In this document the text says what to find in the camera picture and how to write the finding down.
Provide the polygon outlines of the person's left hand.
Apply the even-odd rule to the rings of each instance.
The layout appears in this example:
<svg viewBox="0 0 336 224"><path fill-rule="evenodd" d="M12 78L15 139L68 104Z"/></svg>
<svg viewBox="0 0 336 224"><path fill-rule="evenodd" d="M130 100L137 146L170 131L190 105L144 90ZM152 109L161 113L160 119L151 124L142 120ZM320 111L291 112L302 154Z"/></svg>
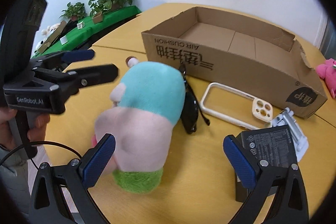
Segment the person's left hand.
<svg viewBox="0 0 336 224"><path fill-rule="evenodd" d="M1 107L1 146L6 150L11 151L17 145L15 144L14 137L11 133L9 121L17 114L17 110L8 107ZM30 141L43 141L45 140L46 127L50 122L49 114L41 114L35 120L35 125L27 133Z"/></svg>

